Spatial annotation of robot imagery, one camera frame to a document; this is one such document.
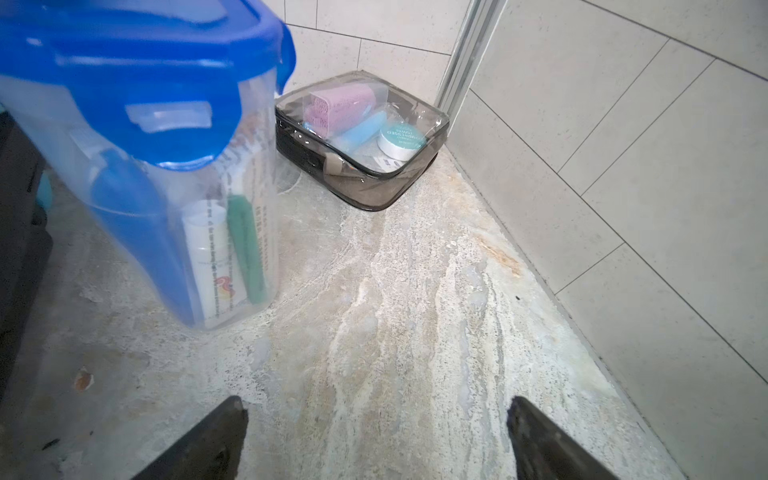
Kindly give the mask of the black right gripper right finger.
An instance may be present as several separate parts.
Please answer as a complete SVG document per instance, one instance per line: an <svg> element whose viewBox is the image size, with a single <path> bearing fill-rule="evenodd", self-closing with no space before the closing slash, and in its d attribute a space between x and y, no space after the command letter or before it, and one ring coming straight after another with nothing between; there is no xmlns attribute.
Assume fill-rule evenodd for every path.
<svg viewBox="0 0 768 480"><path fill-rule="evenodd" d="M518 479L617 480L609 469L523 396L512 399L506 426Z"/></svg>

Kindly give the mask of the blue suitcase black lining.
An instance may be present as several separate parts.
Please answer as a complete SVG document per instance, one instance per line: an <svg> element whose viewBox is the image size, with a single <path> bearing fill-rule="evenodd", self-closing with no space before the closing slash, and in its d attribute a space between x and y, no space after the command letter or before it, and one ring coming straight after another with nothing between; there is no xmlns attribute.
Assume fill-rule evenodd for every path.
<svg viewBox="0 0 768 480"><path fill-rule="evenodd" d="M7 112L1 115L1 389L5 390L53 241L37 202L45 160Z"/></svg>

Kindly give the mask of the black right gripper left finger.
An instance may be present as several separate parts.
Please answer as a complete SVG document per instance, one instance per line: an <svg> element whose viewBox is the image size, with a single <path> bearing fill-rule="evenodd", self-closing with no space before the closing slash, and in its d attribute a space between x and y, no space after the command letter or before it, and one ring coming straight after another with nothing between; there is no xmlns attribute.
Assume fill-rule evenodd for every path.
<svg viewBox="0 0 768 480"><path fill-rule="evenodd" d="M134 476L134 479L235 479L248 412L230 396Z"/></svg>

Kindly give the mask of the clear toiletry bag black trim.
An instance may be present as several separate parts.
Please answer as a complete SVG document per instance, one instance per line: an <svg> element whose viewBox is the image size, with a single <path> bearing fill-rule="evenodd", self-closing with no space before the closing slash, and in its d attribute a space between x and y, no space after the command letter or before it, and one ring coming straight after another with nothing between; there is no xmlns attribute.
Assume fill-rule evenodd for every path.
<svg viewBox="0 0 768 480"><path fill-rule="evenodd" d="M349 205L381 211L429 168L448 115L369 72L315 82L276 101L278 151Z"/></svg>

